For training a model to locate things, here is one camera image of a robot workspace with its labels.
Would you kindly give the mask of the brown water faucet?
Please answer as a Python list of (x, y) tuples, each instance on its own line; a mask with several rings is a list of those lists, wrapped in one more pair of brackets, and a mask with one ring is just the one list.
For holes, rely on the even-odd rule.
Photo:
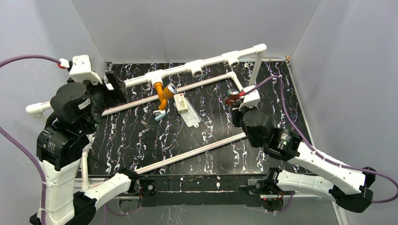
[(224, 103), (230, 107), (239, 107), (242, 103), (242, 96), (244, 92), (236, 90), (236, 95), (229, 95), (224, 100)]

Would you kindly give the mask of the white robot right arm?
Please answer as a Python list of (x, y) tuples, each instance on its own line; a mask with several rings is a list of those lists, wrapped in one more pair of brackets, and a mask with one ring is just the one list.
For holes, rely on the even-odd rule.
[(299, 165), (312, 175), (291, 173), (280, 168), (270, 168), (262, 181), (248, 182), (252, 195), (303, 192), (335, 202), (345, 210), (362, 213), (373, 200), (370, 186), (375, 175), (346, 168), (334, 158), (319, 157), (302, 138), (283, 128), (274, 126), (269, 116), (257, 108), (231, 109), (232, 123), (242, 128), (250, 145), (262, 148), (271, 158)]

